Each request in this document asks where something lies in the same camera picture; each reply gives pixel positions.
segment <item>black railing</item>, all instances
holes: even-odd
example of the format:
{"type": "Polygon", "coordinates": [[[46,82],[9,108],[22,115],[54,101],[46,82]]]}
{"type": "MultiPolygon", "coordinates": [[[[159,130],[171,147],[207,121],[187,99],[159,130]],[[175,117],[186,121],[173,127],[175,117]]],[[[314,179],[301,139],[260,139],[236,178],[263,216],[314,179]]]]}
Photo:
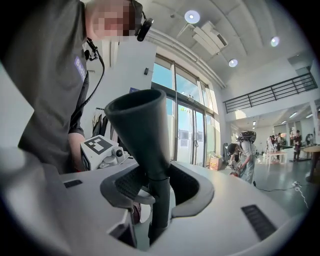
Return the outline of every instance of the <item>black railing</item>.
{"type": "Polygon", "coordinates": [[[264,103],[273,102],[292,95],[318,88],[311,73],[278,82],[268,87],[252,91],[239,97],[224,101],[227,113],[252,108],[264,103]]]}

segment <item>ceiling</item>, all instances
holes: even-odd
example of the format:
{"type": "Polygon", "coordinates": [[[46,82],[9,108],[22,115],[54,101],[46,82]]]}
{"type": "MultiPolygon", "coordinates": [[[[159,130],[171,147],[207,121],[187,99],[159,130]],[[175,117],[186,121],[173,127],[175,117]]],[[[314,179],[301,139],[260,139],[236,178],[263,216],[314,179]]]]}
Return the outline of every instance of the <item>ceiling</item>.
{"type": "Polygon", "coordinates": [[[243,75],[280,57],[291,58],[309,50],[298,26],[272,0],[138,0],[147,17],[154,19],[153,28],[178,40],[200,56],[228,85],[234,76],[243,75]],[[181,30],[189,10],[200,14],[195,26],[207,21],[226,39],[228,45],[219,54],[210,55],[193,39],[191,28],[181,30]],[[274,36],[280,38],[271,47],[274,36]],[[229,67],[231,59],[238,65],[229,67]]]}
{"type": "MultiPolygon", "coordinates": [[[[317,108],[320,108],[320,99],[315,101],[317,108]]],[[[290,107],[287,109],[270,112],[266,114],[261,114],[253,117],[238,119],[232,121],[231,124],[238,127],[240,130],[252,130],[253,121],[256,121],[256,128],[267,127],[267,126],[278,126],[281,125],[283,121],[287,121],[288,123],[299,121],[305,119],[306,116],[311,114],[310,104],[302,104],[294,107],[290,107]]]]}

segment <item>funnel opening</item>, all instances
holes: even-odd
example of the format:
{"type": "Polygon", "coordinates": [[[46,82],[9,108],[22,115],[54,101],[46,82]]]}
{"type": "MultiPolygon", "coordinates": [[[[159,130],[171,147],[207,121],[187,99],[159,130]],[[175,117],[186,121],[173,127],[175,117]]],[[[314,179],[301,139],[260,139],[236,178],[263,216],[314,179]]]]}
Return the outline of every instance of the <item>funnel opening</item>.
{"type": "Polygon", "coordinates": [[[148,107],[148,105],[155,104],[160,101],[162,97],[165,97],[165,94],[160,90],[140,90],[115,99],[106,106],[105,110],[109,113],[114,113],[129,111],[136,108],[145,108],[148,107]]]}

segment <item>black hair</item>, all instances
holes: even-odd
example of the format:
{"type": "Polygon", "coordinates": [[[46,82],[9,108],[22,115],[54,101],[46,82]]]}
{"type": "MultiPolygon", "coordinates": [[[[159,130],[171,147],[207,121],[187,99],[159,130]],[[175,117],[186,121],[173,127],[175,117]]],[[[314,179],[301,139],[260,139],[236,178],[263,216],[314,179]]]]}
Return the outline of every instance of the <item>black hair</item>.
{"type": "Polygon", "coordinates": [[[234,153],[235,153],[235,151],[236,151],[236,147],[237,147],[237,144],[235,144],[235,143],[231,143],[229,146],[228,146],[228,153],[230,154],[230,155],[233,155],[234,153]]]}

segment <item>round wooden table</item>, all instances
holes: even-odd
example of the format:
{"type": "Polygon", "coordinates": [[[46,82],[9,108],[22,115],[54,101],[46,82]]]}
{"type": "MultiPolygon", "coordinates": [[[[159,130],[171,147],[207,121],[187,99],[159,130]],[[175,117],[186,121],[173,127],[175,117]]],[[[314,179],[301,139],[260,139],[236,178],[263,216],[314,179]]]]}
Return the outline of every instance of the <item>round wooden table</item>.
{"type": "Polygon", "coordinates": [[[315,176],[315,168],[320,156],[320,145],[306,147],[303,149],[303,151],[307,153],[313,153],[310,175],[307,176],[305,180],[311,183],[320,183],[320,176],[315,176]]]}

